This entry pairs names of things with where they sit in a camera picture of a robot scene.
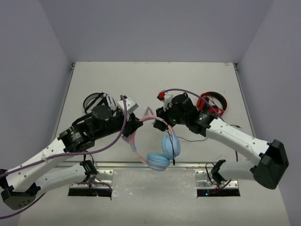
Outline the pink blue cat-ear headphones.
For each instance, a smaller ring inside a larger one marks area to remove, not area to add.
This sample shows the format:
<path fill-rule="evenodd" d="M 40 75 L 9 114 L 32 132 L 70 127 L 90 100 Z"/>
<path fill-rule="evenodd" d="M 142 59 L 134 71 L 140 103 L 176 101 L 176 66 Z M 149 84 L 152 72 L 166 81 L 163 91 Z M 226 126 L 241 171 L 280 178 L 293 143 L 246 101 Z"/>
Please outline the pink blue cat-ear headphones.
<path fill-rule="evenodd" d="M 163 120 L 157 117 L 154 111 L 147 107 L 144 111 L 144 115 L 139 119 L 143 123 L 148 121 Z M 160 147 L 161 150 L 149 150 L 145 156 L 142 156 L 138 152 L 138 146 L 136 145 L 137 130 L 129 137 L 122 136 L 122 139 L 130 145 L 131 151 L 137 156 L 141 163 L 146 164 L 150 169 L 156 171 L 165 171 L 170 164 L 175 164 L 175 159 L 181 153 L 180 141 L 174 131 L 174 129 L 168 125 L 169 130 L 166 130 L 166 134 L 157 142 L 156 145 L 151 147 Z"/>

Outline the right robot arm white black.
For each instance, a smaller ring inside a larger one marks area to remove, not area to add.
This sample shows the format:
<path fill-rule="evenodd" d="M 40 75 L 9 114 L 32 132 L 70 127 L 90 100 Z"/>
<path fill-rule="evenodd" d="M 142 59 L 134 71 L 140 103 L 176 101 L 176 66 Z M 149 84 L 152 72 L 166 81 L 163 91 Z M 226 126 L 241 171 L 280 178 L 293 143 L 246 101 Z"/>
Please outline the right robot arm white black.
<path fill-rule="evenodd" d="M 284 144 L 250 136 L 224 122 L 213 110 L 198 109 L 187 93 L 177 96 L 162 91 L 157 98 L 163 106 L 158 117 L 171 127 L 185 125 L 192 133 L 226 145 L 246 157 L 244 162 L 219 160 L 209 173 L 216 184 L 232 179 L 255 180 L 267 189 L 275 189 L 289 166 Z"/>

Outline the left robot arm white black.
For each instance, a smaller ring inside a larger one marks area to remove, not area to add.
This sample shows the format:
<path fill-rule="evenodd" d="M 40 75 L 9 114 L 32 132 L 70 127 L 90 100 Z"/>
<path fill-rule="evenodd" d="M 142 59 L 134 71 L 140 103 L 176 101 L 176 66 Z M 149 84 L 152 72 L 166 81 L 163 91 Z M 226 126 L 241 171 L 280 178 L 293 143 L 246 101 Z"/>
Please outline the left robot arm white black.
<path fill-rule="evenodd" d="M 10 209 L 22 212 L 48 191 L 72 183 L 94 183 L 98 170 L 91 160 L 84 159 L 64 170 L 51 172 L 51 169 L 73 156 L 86 155 L 87 149 L 93 147 L 98 139 L 118 133 L 109 145 L 101 149 L 104 151 L 121 136 L 141 127 L 142 122 L 134 114 L 137 107 L 137 104 L 129 103 L 121 103 L 114 109 L 106 105 L 96 106 L 28 161 L 12 169 L 1 169 L 3 202 Z"/>

